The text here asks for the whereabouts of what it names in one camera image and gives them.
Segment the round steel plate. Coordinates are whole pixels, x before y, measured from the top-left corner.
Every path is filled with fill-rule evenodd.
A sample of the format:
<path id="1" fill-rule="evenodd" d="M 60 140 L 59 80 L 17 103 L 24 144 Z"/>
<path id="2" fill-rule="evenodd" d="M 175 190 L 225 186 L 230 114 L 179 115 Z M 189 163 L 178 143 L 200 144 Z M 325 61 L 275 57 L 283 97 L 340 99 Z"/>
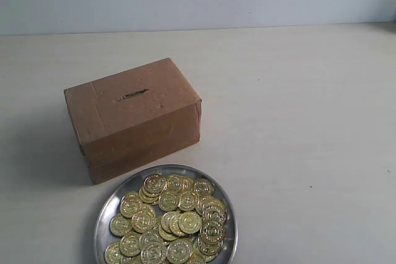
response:
<path id="1" fill-rule="evenodd" d="M 225 223 L 225 237 L 223 247 L 212 263 L 234 263 L 238 246 L 238 224 L 233 204 L 224 188 L 208 174 L 190 166 L 181 164 L 161 164 L 140 171 L 134 171 L 126 180 L 115 188 L 107 201 L 103 204 L 98 214 L 98 219 L 93 233 L 93 252 L 96 263 L 105 263 L 105 249 L 116 240 L 110 231 L 110 220 L 119 211 L 121 198 L 130 191 L 140 189 L 144 179 L 154 173 L 183 174 L 193 179 L 205 178 L 214 185 L 214 196 L 220 199 L 226 208 L 227 220 Z"/>

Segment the brown cardboard box with slot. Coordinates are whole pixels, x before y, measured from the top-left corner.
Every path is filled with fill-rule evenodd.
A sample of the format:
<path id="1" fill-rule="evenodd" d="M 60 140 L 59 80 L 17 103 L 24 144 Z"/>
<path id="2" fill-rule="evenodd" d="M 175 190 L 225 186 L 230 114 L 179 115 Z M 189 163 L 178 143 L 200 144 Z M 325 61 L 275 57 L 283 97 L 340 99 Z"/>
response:
<path id="1" fill-rule="evenodd" d="M 169 57 L 67 88 L 64 97 L 94 184 L 200 140 L 202 100 Z"/>

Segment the gold coin plate top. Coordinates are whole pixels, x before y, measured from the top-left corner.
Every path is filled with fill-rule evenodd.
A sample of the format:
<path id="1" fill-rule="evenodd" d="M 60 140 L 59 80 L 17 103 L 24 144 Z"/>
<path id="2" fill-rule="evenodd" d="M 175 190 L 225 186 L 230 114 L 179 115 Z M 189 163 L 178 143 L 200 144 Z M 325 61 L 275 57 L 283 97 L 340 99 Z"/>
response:
<path id="1" fill-rule="evenodd" d="M 193 183 L 192 190 L 199 195 L 213 195 L 214 185 L 208 179 L 197 179 Z"/>

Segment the gold coin plate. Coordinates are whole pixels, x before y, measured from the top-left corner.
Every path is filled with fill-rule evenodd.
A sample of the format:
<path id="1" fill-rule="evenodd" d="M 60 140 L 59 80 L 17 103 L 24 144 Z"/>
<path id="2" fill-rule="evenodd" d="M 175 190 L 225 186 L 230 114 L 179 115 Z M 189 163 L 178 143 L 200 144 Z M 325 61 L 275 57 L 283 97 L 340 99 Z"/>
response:
<path id="1" fill-rule="evenodd" d="M 193 183 L 192 190 L 199 195 L 213 195 L 214 185 L 208 179 L 197 179 Z"/>
<path id="2" fill-rule="evenodd" d="M 180 215 L 179 228 L 186 234 L 194 234 L 201 229 L 202 218 L 195 211 L 187 211 Z"/>
<path id="3" fill-rule="evenodd" d="M 220 242 L 225 235 L 224 224 L 216 219 L 204 220 L 200 229 L 200 237 L 207 244 Z"/>
<path id="4" fill-rule="evenodd" d="M 132 228 L 139 233 L 144 233 L 147 230 L 154 227 L 156 223 L 156 217 L 152 214 L 151 211 L 148 210 L 140 210 L 133 214 L 132 219 Z"/>

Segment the gold coin plate centre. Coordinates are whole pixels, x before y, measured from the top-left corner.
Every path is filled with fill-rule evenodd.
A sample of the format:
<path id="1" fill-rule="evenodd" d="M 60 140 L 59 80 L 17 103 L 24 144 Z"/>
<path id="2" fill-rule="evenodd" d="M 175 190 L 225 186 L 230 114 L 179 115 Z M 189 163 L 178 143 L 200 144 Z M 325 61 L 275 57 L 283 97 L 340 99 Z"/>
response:
<path id="1" fill-rule="evenodd" d="M 186 234 L 194 234 L 201 229 L 202 218 L 195 211 L 187 211 L 180 215 L 179 228 Z"/>

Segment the gold coin plate right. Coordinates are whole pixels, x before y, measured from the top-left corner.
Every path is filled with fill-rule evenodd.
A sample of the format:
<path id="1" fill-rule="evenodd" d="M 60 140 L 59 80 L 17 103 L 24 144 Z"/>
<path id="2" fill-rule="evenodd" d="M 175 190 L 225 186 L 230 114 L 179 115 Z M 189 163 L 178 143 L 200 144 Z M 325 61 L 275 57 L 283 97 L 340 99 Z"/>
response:
<path id="1" fill-rule="evenodd" d="M 204 220 L 200 229 L 200 237 L 207 244 L 220 242 L 225 235 L 224 224 L 216 219 Z"/>

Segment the gold coin plate left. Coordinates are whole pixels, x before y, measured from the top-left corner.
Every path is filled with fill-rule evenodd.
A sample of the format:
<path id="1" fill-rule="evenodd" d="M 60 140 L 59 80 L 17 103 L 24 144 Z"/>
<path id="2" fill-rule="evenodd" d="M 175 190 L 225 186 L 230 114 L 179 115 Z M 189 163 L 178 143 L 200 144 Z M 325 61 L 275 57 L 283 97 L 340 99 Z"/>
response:
<path id="1" fill-rule="evenodd" d="M 156 223 L 156 217 L 152 214 L 151 211 L 148 210 L 140 210 L 133 214 L 132 219 L 132 228 L 139 233 L 144 233 L 147 230 L 154 227 Z"/>

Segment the gold coin bottom left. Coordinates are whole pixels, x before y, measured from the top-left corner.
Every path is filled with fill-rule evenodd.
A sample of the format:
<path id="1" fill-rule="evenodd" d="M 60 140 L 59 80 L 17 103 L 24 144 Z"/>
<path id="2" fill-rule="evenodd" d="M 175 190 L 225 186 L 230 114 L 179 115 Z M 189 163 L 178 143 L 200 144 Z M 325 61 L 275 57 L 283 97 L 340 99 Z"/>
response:
<path id="1" fill-rule="evenodd" d="M 140 237 L 136 232 L 131 232 L 123 236 L 119 243 L 119 249 L 124 256 L 133 257 L 140 254 Z"/>

